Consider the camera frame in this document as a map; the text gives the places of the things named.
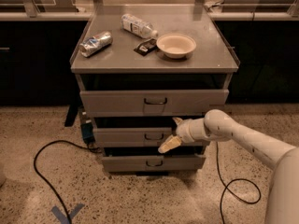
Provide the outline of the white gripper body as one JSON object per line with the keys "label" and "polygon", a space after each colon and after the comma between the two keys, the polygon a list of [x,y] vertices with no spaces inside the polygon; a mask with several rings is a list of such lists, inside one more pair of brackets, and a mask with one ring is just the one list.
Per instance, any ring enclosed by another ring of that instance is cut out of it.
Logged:
{"label": "white gripper body", "polygon": [[176,128],[176,134],[183,143],[193,143],[201,138],[201,120],[184,119]]}

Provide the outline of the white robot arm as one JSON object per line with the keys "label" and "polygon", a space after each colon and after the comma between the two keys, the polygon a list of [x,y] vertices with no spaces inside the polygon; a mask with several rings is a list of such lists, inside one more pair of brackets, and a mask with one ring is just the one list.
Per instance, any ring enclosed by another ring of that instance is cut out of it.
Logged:
{"label": "white robot arm", "polygon": [[175,123],[176,133],[160,145],[159,152],[199,140],[235,141],[273,170],[265,224],[299,224],[299,147],[241,125],[218,109],[200,119],[176,118]]}

